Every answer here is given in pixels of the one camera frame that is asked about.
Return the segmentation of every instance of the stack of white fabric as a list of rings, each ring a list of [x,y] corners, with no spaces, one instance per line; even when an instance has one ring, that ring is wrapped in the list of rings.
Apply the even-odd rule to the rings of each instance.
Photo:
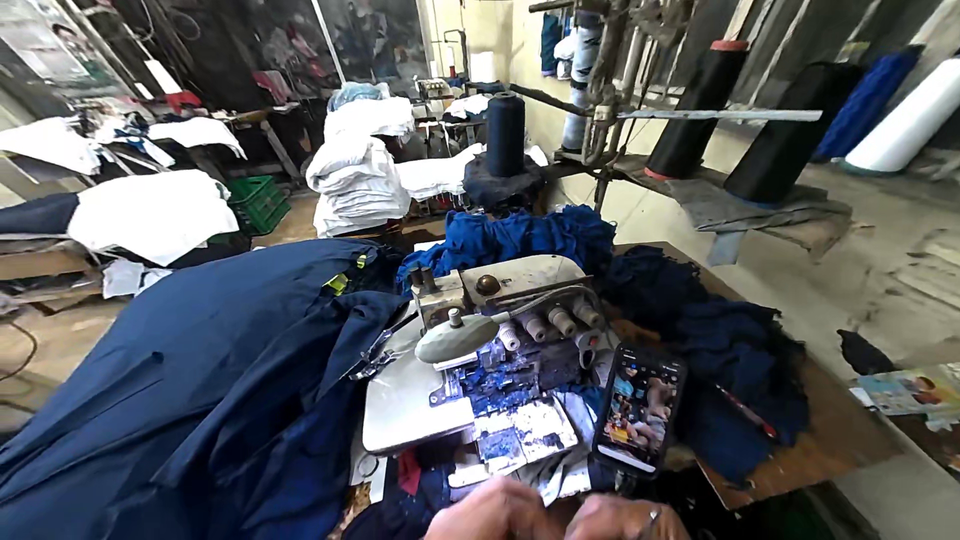
[[[318,238],[376,227],[407,214],[410,194],[382,140],[340,135],[327,141],[306,171],[310,188],[320,193],[313,217]]]
[[[358,99],[326,114],[324,140],[343,135],[393,135],[406,138],[414,126],[414,108],[405,97]]]

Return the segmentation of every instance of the cable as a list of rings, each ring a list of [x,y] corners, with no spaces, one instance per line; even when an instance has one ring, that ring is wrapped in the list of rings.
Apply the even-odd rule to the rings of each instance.
[[[17,368],[14,369],[13,371],[9,372],[7,375],[4,375],[3,377],[0,377],[0,382],[3,382],[4,380],[7,380],[7,379],[9,379],[9,378],[11,378],[11,377],[14,377],[14,376],[16,376],[16,374],[18,374],[18,373],[20,373],[21,371],[23,371],[23,370],[27,367],[27,364],[29,364],[30,361],[34,359],[34,356],[36,356],[36,350],[39,348],[39,343],[36,342],[36,338],[34,337],[33,334],[29,333],[27,330],[25,330],[25,329],[24,329],[23,327],[21,327],[20,325],[14,323],[14,321],[10,321],[10,322],[7,323],[7,324],[9,324],[10,326],[12,326],[12,327],[16,328],[17,330],[19,330],[21,333],[23,333],[23,335],[26,335],[26,336],[27,336],[27,339],[30,340],[30,344],[31,344],[31,346],[33,347],[33,349],[32,349],[32,350],[30,351],[30,353],[27,355],[27,359],[23,360],[23,363],[20,364],[19,367],[17,367]]]

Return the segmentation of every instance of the thread spool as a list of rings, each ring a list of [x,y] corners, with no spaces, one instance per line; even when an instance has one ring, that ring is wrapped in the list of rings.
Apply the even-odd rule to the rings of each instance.
[[[547,320],[550,321],[550,324],[557,328],[564,337],[570,337],[574,333],[577,333],[577,323],[573,322],[573,319],[570,318],[570,314],[566,312],[566,309],[563,306],[556,306],[546,315]]]
[[[504,349],[515,351],[520,348],[520,338],[516,336],[516,327],[511,321],[500,324],[500,330],[496,331],[496,336],[500,338]]]
[[[513,92],[497,92],[487,104],[487,170],[498,178],[523,172],[526,112]]]
[[[697,60],[697,69],[677,110],[722,110],[747,61],[749,41],[717,40]],[[656,180],[689,178],[703,160],[717,120],[670,120],[647,160]]]
[[[816,122],[767,122],[724,189],[754,203],[782,202],[862,75],[863,68],[850,63],[818,61],[805,67],[777,109],[822,110],[823,115]]]
[[[547,326],[546,321],[536,313],[520,313],[516,320],[523,326],[523,329],[534,338],[537,343],[546,341]]]
[[[603,317],[593,308],[593,305],[587,300],[587,297],[580,296],[573,301],[573,314],[581,321],[587,323],[587,326],[598,329],[603,323]]]

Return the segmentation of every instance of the blue fabric scraps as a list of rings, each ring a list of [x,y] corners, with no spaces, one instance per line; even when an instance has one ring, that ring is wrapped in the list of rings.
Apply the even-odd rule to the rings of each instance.
[[[5,537],[326,536],[362,411],[344,374],[405,304],[380,292],[393,289],[388,255],[362,240],[285,244],[135,298],[0,449]],[[341,273],[334,296],[324,284]]]
[[[613,225],[587,206],[568,206],[561,212],[535,217],[519,212],[490,221],[486,215],[452,211],[446,215],[446,241],[403,260],[396,282],[410,291],[407,274],[430,268],[435,277],[531,255],[569,258],[587,274],[600,274],[612,257]]]
[[[605,298],[634,323],[660,332],[689,368],[677,415],[679,440],[724,478],[742,484],[774,443],[714,386],[719,384],[792,446],[809,425],[792,361],[803,345],[787,337],[775,309],[709,295],[699,268],[636,246],[613,259]]]

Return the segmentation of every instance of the white fabric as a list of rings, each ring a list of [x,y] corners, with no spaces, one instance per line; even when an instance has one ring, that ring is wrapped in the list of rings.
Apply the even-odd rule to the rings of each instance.
[[[463,99],[454,100],[444,112],[457,118],[468,118],[467,113],[480,114],[487,110],[490,104],[490,94],[474,94]]]
[[[553,58],[557,60],[573,60],[573,53],[577,50],[577,36],[570,34],[561,39],[553,47]]]
[[[0,150],[46,161],[81,174],[100,171],[100,144],[70,128],[55,116],[0,132]]]
[[[441,193],[460,195],[464,192],[467,163],[483,151],[484,145],[478,142],[453,158],[398,163],[396,172],[399,173],[403,188],[418,201],[425,201]]]
[[[214,118],[190,118],[186,122],[170,122],[150,126],[148,135],[153,140],[170,138],[186,148],[203,144],[225,144],[237,158],[247,158],[240,141],[220,120]]]
[[[229,193],[192,169],[117,178],[77,194],[67,234],[87,249],[127,249],[160,265],[214,234],[237,231]]]
[[[324,140],[346,134],[404,137],[415,129],[414,108],[409,99],[358,99],[326,114]]]
[[[325,144],[307,168],[307,184],[321,194],[314,213],[318,238],[383,225],[410,209],[394,158],[371,136],[343,135]]]

